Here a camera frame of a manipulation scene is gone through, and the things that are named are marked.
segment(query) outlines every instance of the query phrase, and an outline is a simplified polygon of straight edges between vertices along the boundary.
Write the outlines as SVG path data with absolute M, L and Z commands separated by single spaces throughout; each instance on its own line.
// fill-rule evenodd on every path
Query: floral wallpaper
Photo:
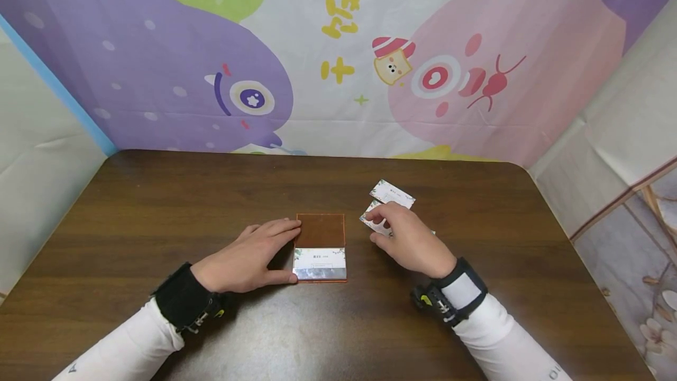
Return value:
M 574 247 L 659 381 L 677 373 L 677 164 L 613 204 Z

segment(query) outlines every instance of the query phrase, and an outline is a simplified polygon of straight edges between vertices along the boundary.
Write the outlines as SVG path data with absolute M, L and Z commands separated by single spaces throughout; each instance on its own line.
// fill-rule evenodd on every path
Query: brown card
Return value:
M 300 234 L 294 242 L 298 248 L 346 247 L 346 230 L 342 213 L 297 213 Z

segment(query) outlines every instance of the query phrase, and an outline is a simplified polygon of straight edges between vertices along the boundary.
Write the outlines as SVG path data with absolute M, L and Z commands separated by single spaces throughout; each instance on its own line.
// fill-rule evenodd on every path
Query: wooden table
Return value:
M 125 151 L 108 159 L 0 306 L 0 378 L 46 380 L 182 262 L 246 225 L 346 215 L 348 282 L 267 288 L 210 323 L 159 380 L 481 380 L 410 302 L 416 275 L 359 220 L 380 179 L 577 381 L 652 380 L 526 172 L 508 163 Z

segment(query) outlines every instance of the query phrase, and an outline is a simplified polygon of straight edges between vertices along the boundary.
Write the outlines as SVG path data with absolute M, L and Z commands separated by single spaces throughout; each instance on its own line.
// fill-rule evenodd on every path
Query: white sleeve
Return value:
M 451 304 L 459 300 L 459 291 L 444 288 L 442 293 Z M 467 320 L 454 327 L 454 331 L 489 381 L 571 381 L 491 295 L 485 297 Z
M 183 338 L 160 313 L 155 298 L 77 358 L 54 381 L 148 381 Z

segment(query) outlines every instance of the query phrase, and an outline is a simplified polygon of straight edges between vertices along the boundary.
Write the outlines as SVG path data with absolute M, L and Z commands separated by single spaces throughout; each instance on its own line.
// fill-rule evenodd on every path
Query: cartoon eye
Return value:
M 411 92 L 422 99 L 437 99 L 454 89 L 461 78 L 455 57 L 440 55 L 420 65 L 411 78 Z
M 230 88 L 230 100 L 244 113 L 266 115 L 275 108 L 275 97 L 258 81 L 238 81 Z

